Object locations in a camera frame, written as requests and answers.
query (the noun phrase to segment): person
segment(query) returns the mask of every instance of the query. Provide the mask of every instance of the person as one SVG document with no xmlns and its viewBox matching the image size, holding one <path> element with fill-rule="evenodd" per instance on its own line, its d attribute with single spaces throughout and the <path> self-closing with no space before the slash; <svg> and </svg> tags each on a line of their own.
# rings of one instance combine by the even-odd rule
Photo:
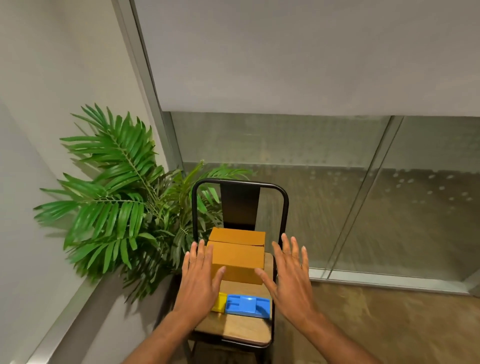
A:
<svg viewBox="0 0 480 364">
<path fill-rule="evenodd" d="M 318 310 L 308 275 L 307 249 L 301 253 L 297 240 L 282 235 L 283 251 L 273 242 L 278 284 L 259 268 L 255 273 L 270 291 L 277 309 L 323 355 L 330 364 L 377 364 L 371 353 L 350 339 Z M 220 290 L 226 267 L 211 278 L 213 246 L 192 243 L 182 265 L 180 289 L 173 310 L 123 362 L 123 364 L 167 363 L 187 335 L 208 315 Z"/>
</svg>

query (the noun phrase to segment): chair backrest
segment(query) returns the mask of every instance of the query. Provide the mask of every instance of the chair backrest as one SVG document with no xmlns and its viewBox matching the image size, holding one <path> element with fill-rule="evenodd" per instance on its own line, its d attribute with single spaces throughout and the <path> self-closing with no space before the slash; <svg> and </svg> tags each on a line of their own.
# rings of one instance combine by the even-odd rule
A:
<svg viewBox="0 0 480 364">
<path fill-rule="evenodd" d="M 197 181 L 192 188 L 192 223 L 193 239 L 198 241 L 198 211 L 197 190 L 203 183 L 216 183 L 220 185 L 223 210 L 223 226 L 228 229 L 255 230 L 257 220 L 258 200 L 261 188 L 272 188 L 283 196 L 282 219 L 278 244 L 282 246 L 281 236 L 285 232 L 288 216 L 288 195 L 280 186 L 273 183 L 227 180 L 220 178 L 205 178 Z"/>
</svg>

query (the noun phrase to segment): blue plastic tray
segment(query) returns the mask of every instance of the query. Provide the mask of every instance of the blue plastic tray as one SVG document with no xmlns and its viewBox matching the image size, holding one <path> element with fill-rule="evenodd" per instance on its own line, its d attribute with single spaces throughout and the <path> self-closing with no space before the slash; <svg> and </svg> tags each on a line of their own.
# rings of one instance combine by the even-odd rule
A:
<svg viewBox="0 0 480 364">
<path fill-rule="evenodd" d="M 225 313 L 231 315 L 270 318 L 270 300 L 262 297 L 229 294 Z"/>
</svg>

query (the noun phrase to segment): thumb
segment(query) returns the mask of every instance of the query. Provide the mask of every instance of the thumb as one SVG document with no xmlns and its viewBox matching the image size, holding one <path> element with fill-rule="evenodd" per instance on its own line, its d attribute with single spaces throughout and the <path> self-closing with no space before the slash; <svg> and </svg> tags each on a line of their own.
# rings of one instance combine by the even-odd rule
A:
<svg viewBox="0 0 480 364">
<path fill-rule="evenodd" d="M 223 274 L 227 270 L 227 267 L 221 267 L 218 271 L 216 271 L 215 277 L 212 280 L 212 289 L 216 296 L 220 292 L 220 283 L 222 283 Z"/>
<path fill-rule="evenodd" d="M 268 274 L 265 273 L 263 269 L 255 268 L 255 274 L 260 277 L 263 281 L 265 287 L 267 287 L 268 291 L 270 292 L 270 296 L 276 299 L 276 284 L 273 282 Z"/>
</svg>

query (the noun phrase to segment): wooden chair seat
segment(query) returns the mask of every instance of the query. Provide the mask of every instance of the wooden chair seat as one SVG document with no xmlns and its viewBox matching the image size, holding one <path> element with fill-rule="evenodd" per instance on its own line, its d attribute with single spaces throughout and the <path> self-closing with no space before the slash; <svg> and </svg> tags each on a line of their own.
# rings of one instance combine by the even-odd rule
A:
<svg viewBox="0 0 480 364">
<path fill-rule="evenodd" d="M 270 253 L 265 253 L 264 270 L 273 279 L 273 256 Z M 270 320 L 210 312 L 195 328 L 195 331 L 220 335 L 228 340 L 260 346 L 268 345 L 272 340 L 272 298 L 265 285 L 223 280 L 220 292 L 268 298 L 270 300 Z"/>
</svg>

